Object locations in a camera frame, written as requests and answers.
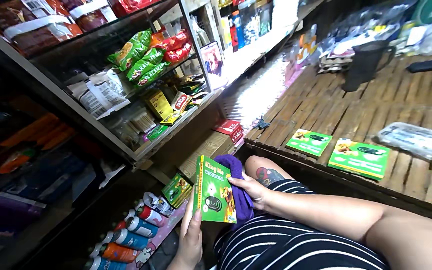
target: hand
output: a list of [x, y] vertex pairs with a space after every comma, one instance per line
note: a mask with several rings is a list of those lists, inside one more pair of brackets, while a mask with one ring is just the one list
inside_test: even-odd
[[201, 209], [197, 209], [193, 216], [193, 204], [195, 200], [194, 191], [186, 205], [181, 222], [181, 234], [179, 236], [179, 247], [176, 256], [171, 262], [168, 270], [194, 269], [203, 257], [203, 236], [201, 233]]
[[264, 187], [253, 177], [246, 175], [244, 172], [243, 178], [244, 180], [229, 177], [228, 180], [231, 184], [244, 189], [248, 193], [254, 203], [254, 208], [257, 210], [264, 210], [265, 202], [267, 202], [271, 190]]

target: purple towel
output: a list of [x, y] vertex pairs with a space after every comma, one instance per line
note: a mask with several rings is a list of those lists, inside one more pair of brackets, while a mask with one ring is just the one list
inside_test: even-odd
[[[229, 168], [231, 170], [232, 178], [243, 179], [243, 164], [234, 156], [217, 156], [214, 161]], [[233, 198], [234, 204], [236, 206], [237, 218], [237, 223], [234, 224], [231, 229], [236, 230], [255, 216], [255, 213], [253, 212], [255, 205], [246, 191], [235, 185], [231, 186], [233, 189]]]

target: tattoo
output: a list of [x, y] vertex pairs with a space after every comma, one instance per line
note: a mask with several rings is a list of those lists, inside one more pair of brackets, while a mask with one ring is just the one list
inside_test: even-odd
[[258, 177], [256, 181], [265, 187], [280, 180], [284, 180], [284, 177], [275, 169], [266, 169], [263, 167], [256, 170], [256, 176]]

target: black pitcher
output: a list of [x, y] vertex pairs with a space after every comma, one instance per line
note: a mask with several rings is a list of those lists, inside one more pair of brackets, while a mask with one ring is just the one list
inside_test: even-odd
[[[371, 41], [363, 45], [354, 46], [355, 55], [346, 75], [346, 82], [342, 89], [346, 92], [356, 91], [360, 84], [367, 83], [375, 78], [375, 74], [385, 68], [394, 58], [395, 46], [388, 46], [387, 40]], [[388, 60], [378, 68], [383, 52], [390, 51]]]

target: striped shorts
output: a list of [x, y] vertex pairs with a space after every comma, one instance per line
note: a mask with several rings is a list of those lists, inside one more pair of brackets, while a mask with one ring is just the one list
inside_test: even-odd
[[[294, 180], [269, 189], [314, 194]], [[388, 270], [386, 260], [360, 243], [303, 224], [256, 213], [235, 231], [223, 231], [214, 244], [219, 270]]]

